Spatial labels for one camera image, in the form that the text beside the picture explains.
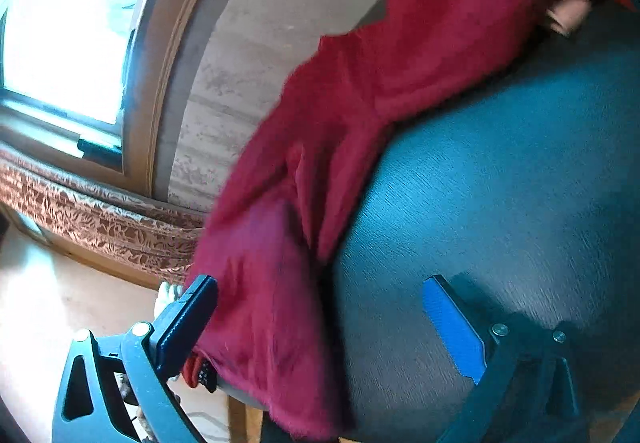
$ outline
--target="floor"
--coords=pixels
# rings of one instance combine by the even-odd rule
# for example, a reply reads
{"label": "floor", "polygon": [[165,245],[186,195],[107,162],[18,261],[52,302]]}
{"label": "floor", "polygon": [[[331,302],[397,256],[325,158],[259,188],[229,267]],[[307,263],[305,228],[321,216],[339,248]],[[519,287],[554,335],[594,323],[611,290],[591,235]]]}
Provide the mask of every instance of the floor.
{"label": "floor", "polygon": [[[153,290],[8,230],[0,245],[0,396],[32,443],[51,441],[73,334],[83,327],[97,336],[123,333],[138,320],[152,320],[155,299]],[[229,441],[225,394],[190,389],[182,379],[170,382],[170,388],[207,442]]]}

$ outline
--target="silver bolt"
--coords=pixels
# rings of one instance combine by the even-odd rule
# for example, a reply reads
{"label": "silver bolt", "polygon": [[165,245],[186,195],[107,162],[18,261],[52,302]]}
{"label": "silver bolt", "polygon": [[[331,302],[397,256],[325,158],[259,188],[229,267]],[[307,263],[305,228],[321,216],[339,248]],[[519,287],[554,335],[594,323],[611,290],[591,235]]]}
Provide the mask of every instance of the silver bolt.
{"label": "silver bolt", "polygon": [[74,340],[76,342],[84,342],[89,338],[89,330],[88,329],[79,329],[76,334],[74,334]]}
{"label": "silver bolt", "polygon": [[562,344],[566,340],[564,331],[554,331],[554,340],[558,342],[558,344]]}
{"label": "silver bolt", "polygon": [[151,327],[146,322],[138,322],[131,328],[131,332],[137,337],[145,336]]}
{"label": "silver bolt", "polygon": [[505,337],[509,334],[509,328],[505,324],[494,324],[491,330],[497,337]]}

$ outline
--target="blue gripper pad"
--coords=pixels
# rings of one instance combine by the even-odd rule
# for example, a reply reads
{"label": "blue gripper pad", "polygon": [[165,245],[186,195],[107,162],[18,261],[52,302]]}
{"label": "blue gripper pad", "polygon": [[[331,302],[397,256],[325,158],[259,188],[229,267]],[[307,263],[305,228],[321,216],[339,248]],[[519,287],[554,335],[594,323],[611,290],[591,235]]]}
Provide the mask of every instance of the blue gripper pad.
{"label": "blue gripper pad", "polygon": [[477,385],[486,369],[484,342],[456,304],[460,301],[441,275],[427,279],[422,289],[424,311],[433,323],[462,376]]}

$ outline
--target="red cloth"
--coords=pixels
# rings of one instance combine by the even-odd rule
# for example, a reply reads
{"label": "red cloth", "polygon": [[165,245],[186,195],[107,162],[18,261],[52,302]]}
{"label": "red cloth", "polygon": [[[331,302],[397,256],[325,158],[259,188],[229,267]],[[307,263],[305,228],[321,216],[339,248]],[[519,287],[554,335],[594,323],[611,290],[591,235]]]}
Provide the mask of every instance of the red cloth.
{"label": "red cloth", "polygon": [[187,279],[220,286],[194,351],[291,433],[343,428],[316,284],[395,124],[507,67],[549,3],[387,0],[382,22],[321,39],[244,150]]}

